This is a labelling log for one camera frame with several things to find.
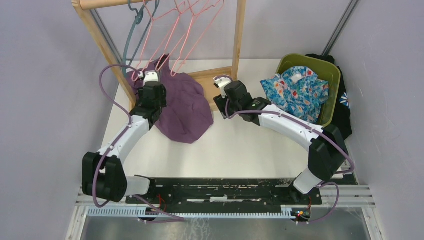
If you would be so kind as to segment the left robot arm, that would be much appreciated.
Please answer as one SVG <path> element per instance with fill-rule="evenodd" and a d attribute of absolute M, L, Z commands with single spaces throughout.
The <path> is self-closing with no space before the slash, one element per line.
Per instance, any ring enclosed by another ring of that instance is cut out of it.
<path fill-rule="evenodd" d="M 138 141 L 159 120 L 166 107 L 167 91 L 157 81 L 150 81 L 138 90 L 139 99 L 131 110 L 129 121 L 106 146 L 87 152 L 82 158 L 82 192 L 94 199 L 119 202 L 138 195 L 145 203 L 156 200 L 158 191 L 151 180 L 142 176 L 126 176 L 123 165 Z"/>

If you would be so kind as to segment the blue floral garment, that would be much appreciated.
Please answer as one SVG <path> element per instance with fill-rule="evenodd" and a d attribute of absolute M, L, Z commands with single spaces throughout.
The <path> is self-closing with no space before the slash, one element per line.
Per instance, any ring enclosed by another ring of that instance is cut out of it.
<path fill-rule="evenodd" d="M 315 124 L 329 99 L 329 82 L 307 66 L 293 66 L 260 81 L 266 98 L 279 109 Z"/>

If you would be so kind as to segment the purple garment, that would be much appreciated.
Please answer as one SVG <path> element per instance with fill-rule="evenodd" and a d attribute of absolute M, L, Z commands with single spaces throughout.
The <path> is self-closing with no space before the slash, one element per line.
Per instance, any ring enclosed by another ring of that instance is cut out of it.
<path fill-rule="evenodd" d="M 160 69 L 166 104 L 155 126 L 172 141 L 192 144 L 214 124 L 204 89 L 186 73 L 171 76 L 169 61 Z"/>

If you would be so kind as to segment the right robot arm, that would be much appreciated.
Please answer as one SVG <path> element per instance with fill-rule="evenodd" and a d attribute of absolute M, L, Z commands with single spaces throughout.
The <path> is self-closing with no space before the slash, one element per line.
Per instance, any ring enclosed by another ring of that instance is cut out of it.
<path fill-rule="evenodd" d="M 293 203 L 302 204 L 313 188 L 329 181 L 339 173 L 345 161 L 351 161 L 345 140 L 335 125 L 309 123 L 284 112 L 265 98 L 253 98 L 241 81 L 234 81 L 229 76 L 217 76 L 213 84 L 220 92 L 213 101 L 224 119 L 239 116 L 245 122 L 290 138 L 308 152 L 307 167 L 288 191 Z"/>

